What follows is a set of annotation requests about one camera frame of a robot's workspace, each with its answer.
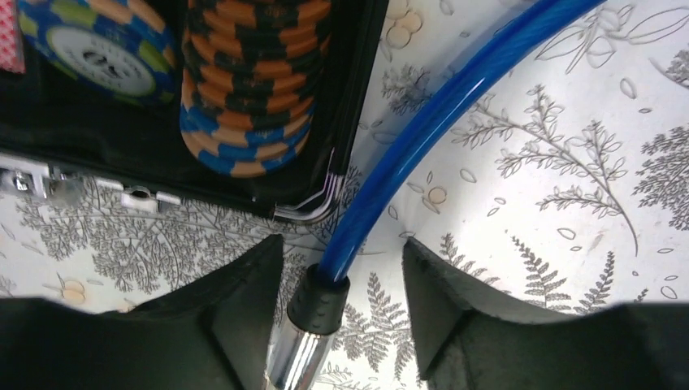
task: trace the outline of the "black rubber sleeve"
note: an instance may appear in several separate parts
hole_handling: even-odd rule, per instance
[[[349,295],[349,278],[335,287],[316,277],[317,264],[310,266],[287,306],[287,315],[301,330],[327,336],[340,329]]]

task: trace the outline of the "white tablecloth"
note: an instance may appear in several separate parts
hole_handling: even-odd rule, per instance
[[[339,215],[419,107],[529,3],[391,0]],[[401,277],[408,236],[552,310],[689,298],[687,24],[687,0],[608,1],[465,115],[371,233],[316,388],[423,388]],[[5,196],[0,210],[0,295],[93,312],[167,293],[270,232],[287,239],[287,297],[337,221],[286,227],[200,202],[138,214],[93,187],[77,209]]]

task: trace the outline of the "blue cable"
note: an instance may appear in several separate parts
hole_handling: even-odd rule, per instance
[[[414,116],[371,172],[328,244],[318,277],[338,284],[409,174],[436,142],[536,46],[605,0],[540,0],[497,33]]]

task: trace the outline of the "black case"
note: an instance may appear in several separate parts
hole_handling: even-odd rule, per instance
[[[181,38],[186,0],[149,3]],[[269,175],[233,179],[197,162],[180,136],[179,96],[160,108],[114,102],[26,42],[26,75],[0,71],[0,153],[267,218],[318,222],[339,200],[387,8],[387,1],[333,0],[310,139],[295,162]]]

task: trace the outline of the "stack of poker chips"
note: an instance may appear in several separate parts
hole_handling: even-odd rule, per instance
[[[188,0],[180,129],[198,161],[249,178],[304,149],[330,12],[330,0]]]

